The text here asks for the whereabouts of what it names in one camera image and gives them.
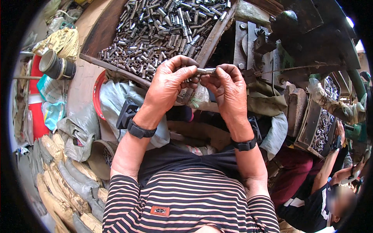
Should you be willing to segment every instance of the red bucket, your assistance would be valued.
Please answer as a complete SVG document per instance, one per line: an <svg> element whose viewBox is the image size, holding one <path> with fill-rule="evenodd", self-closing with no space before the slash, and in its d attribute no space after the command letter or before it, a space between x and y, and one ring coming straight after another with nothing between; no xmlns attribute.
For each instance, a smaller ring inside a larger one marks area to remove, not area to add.
<svg viewBox="0 0 373 233"><path fill-rule="evenodd" d="M100 90L101 90L101 86L104 82L106 82L108 79L106 78L105 76L105 71L103 71L96 79L96 82L94 84L94 87L93 87L93 106L96 110L96 113L103 119L103 120L106 120L104 118L104 115L102 114L102 111L101 111L101 100L100 100Z"/></svg>

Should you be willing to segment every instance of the black and tan striped shirt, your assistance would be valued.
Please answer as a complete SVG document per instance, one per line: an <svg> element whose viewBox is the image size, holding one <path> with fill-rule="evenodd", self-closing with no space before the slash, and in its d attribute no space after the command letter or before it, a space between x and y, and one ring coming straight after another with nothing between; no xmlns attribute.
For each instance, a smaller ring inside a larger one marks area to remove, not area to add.
<svg viewBox="0 0 373 233"><path fill-rule="evenodd" d="M222 232L279 232L272 201L247 201L237 180L214 169L161 171L144 189L128 176L110 181L103 232L195 232L204 225Z"/></svg>

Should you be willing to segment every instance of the man's arm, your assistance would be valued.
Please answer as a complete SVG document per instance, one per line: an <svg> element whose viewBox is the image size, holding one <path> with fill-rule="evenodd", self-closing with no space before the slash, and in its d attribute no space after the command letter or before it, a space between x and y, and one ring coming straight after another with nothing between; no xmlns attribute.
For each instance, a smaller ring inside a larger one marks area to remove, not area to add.
<svg viewBox="0 0 373 233"><path fill-rule="evenodd" d="M358 171L362 170L365 163L363 161L360 161L359 164L356 165L356 167L348 167L341 169L334 173L332 180L330 181L331 185L339 184L342 180L347 179L351 175L351 170L353 170L353 175L355 175Z"/></svg>
<svg viewBox="0 0 373 233"><path fill-rule="evenodd" d="M236 125L230 124L228 128L235 142L246 142L254 138L253 129L248 121ZM249 151L235 149L235 153L238 171L248 189L247 199L257 195L269 197L267 168L258 145Z"/></svg>
<svg viewBox="0 0 373 233"><path fill-rule="evenodd" d="M182 83L197 72L198 63L185 56L175 56L157 68L152 83L140 110L133 122L143 129L155 129L162 117L176 101L182 88L196 88L198 79ZM117 174L132 177L137 181L138 171L151 138L137 138L129 132L123 136L113 158L110 177Z"/></svg>
<svg viewBox="0 0 373 233"><path fill-rule="evenodd" d="M210 89L216 98L219 112L235 142L247 142L254 138L253 129L247 119L246 83L232 64L216 67L215 75L204 75L201 84ZM247 198L264 195L269 197L267 169L256 145L250 151L235 149L238 171L248 189Z"/></svg>
<svg viewBox="0 0 373 233"><path fill-rule="evenodd" d="M343 145L345 141L345 130L343 128L343 124L340 121L337 121L336 128L335 128L335 136L341 136L341 145ZM325 159L324 165L322 166L319 173L316 175L311 194L316 192L316 190L320 189L327 183L327 179L329 178L330 173L332 172L335 160L337 159L339 152L339 148L337 150L331 151Z"/></svg>
<svg viewBox="0 0 373 233"><path fill-rule="evenodd" d="M318 189L323 187L327 183L327 179L329 178L330 173L332 172L335 160L337 159L339 152L339 148L337 150L334 150L328 154L328 156L325 159L324 165L320 169L319 173L316 175L311 194L316 192Z"/></svg>

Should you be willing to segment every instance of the pile of metal tubes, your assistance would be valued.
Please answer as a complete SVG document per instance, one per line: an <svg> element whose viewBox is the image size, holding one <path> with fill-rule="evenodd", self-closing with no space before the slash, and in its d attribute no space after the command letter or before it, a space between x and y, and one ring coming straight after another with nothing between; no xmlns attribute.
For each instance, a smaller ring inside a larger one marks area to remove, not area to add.
<svg viewBox="0 0 373 233"><path fill-rule="evenodd" d="M338 99L338 88L334 84L333 79L330 76L325 78L324 90L331 97L332 100ZM322 109L316 133L311 144L311 147L318 153L321 153L324 150L324 147L328 142L327 135L333 122L334 116L331 115L327 110Z"/></svg>
<svg viewBox="0 0 373 233"><path fill-rule="evenodd" d="M195 60L230 7L230 0L128 0L113 44L98 58L151 81L158 65L171 57Z"/></svg>

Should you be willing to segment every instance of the maroon pants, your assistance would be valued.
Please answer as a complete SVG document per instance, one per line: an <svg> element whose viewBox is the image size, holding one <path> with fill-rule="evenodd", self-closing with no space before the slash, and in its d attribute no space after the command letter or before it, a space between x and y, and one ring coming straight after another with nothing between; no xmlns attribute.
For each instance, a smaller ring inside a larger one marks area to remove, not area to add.
<svg viewBox="0 0 373 233"><path fill-rule="evenodd" d="M316 175L323 161L316 156L288 147L282 147L275 157L283 166L271 191L275 208L287 202L297 192L307 175Z"/></svg>

